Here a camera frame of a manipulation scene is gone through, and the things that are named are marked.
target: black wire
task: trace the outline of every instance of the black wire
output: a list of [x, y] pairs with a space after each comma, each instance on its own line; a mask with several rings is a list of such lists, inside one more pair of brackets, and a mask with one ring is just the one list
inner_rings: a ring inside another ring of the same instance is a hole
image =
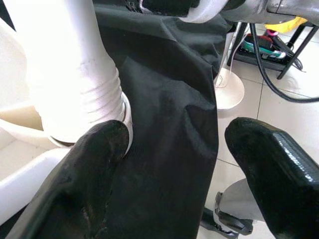
[[259, 45], [258, 45], [258, 39], [257, 39], [257, 33], [256, 33], [256, 26], [253, 23], [249, 24], [250, 26], [250, 31], [251, 34], [253, 36], [253, 40], [254, 40], [254, 50], [255, 50], [255, 54], [256, 54], [256, 60], [257, 60], [257, 65], [259, 68], [259, 71], [261, 73], [261, 75], [263, 76], [265, 82], [267, 83], [267, 85], [269, 86], [269, 88], [278, 96], [280, 96], [281, 98], [285, 99], [286, 101], [289, 102], [293, 102], [293, 103], [313, 103], [313, 102], [319, 102], [319, 97], [318, 98], [310, 98], [310, 99], [296, 99], [293, 97], [290, 97], [286, 94], [284, 94], [283, 92], [281, 92], [280, 90], [278, 90], [278, 88], [276, 86], [274, 86], [274, 84], [271, 82], [271, 80], [269, 79], [265, 68], [263, 66], [262, 60], [261, 60], [261, 56], [260, 56], [260, 51], [259, 51]]

